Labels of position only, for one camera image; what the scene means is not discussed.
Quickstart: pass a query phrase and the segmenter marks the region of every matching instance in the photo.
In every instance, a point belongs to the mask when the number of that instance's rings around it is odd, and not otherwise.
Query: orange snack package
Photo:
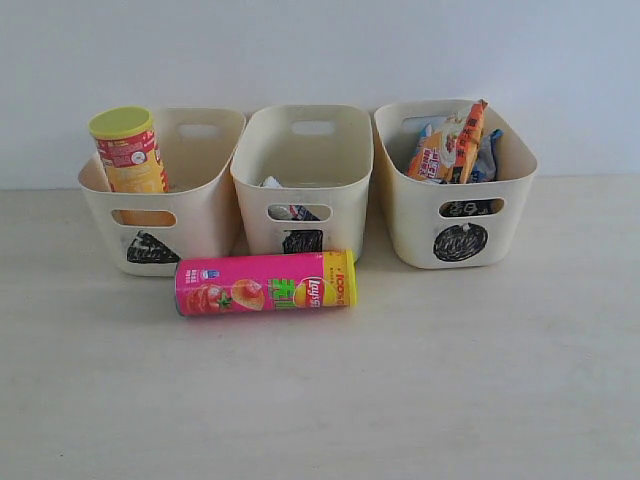
[[[487,102],[478,100],[420,138],[407,176],[435,183],[467,183],[478,153]]]

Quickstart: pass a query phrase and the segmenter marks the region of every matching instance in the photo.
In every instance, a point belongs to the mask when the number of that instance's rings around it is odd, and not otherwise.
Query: white tabletop
[[[640,478],[640,176],[539,179],[509,256],[190,320],[80,192],[0,193],[0,478]]]

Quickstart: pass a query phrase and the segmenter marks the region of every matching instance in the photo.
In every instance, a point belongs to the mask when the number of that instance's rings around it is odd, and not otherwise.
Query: light wooden table
[[[640,478],[640,176],[539,179],[509,256],[186,320],[80,192],[0,193],[0,478]]]

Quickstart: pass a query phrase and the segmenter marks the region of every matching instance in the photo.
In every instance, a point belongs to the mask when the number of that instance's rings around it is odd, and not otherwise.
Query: white wall
[[[95,113],[486,97],[542,174],[639,172],[635,0],[0,0],[0,188],[74,187]]]

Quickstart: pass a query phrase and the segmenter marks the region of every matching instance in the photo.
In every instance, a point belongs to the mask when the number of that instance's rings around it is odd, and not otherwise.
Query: snack can
[[[187,316],[355,306],[353,252],[182,260],[175,295]]]
[[[119,107],[89,122],[112,192],[163,193],[169,181],[153,130],[153,116],[142,107]],[[166,212],[123,211],[129,225],[172,225]]]

